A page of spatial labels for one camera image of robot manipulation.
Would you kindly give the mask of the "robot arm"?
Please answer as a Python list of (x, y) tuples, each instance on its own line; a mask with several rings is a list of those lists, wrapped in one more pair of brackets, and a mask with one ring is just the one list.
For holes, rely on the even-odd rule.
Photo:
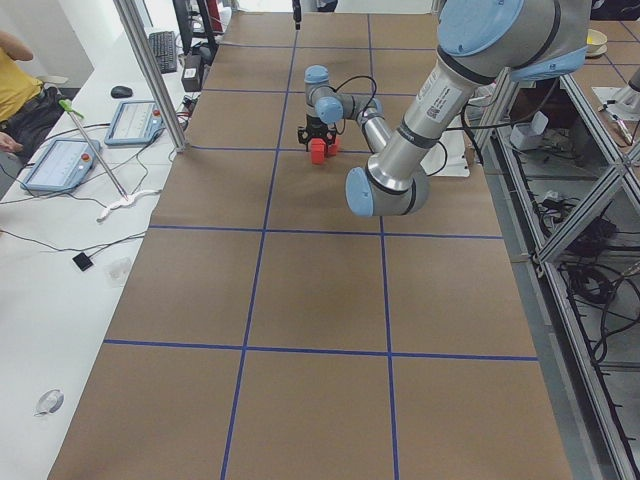
[(503, 69), (514, 81), (578, 70), (590, 12), (588, 1), (448, 1), (439, 16), (435, 66), (396, 129), (374, 95), (341, 93), (327, 68), (313, 65), (305, 71), (306, 123), (298, 141), (321, 163), (337, 151), (336, 123), (355, 121), (373, 154), (347, 175), (349, 208), (363, 217), (413, 213), (429, 191), (421, 163), (472, 94)]

